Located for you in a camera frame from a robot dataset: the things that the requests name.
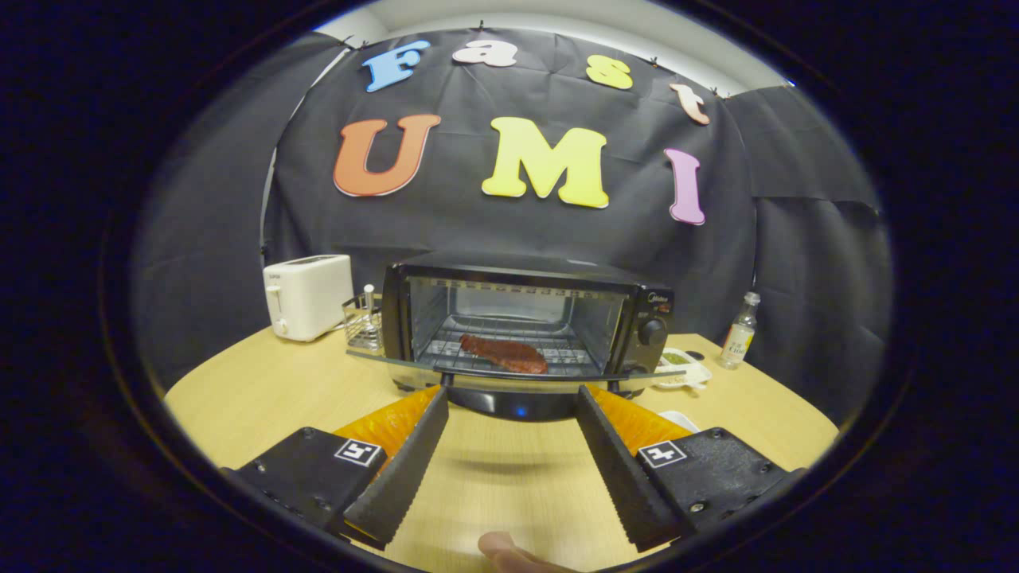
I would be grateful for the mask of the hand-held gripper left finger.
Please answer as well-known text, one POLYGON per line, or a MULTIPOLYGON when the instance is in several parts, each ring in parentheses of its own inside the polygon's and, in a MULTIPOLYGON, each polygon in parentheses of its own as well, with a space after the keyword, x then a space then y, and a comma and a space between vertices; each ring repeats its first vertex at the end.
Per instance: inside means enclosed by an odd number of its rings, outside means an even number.
POLYGON ((301 427, 226 478, 313 529, 375 550, 392 543, 449 416, 430 387, 335 431, 301 427))

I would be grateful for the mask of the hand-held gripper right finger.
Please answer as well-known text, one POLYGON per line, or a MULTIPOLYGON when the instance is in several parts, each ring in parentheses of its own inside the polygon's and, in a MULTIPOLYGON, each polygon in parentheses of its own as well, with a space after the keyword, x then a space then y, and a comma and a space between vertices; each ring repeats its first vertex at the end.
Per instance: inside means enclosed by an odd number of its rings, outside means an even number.
POLYGON ((801 475, 723 427, 688 431, 590 384, 578 390, 575 413, 627 539, 641 552, 720 529, 801 475))

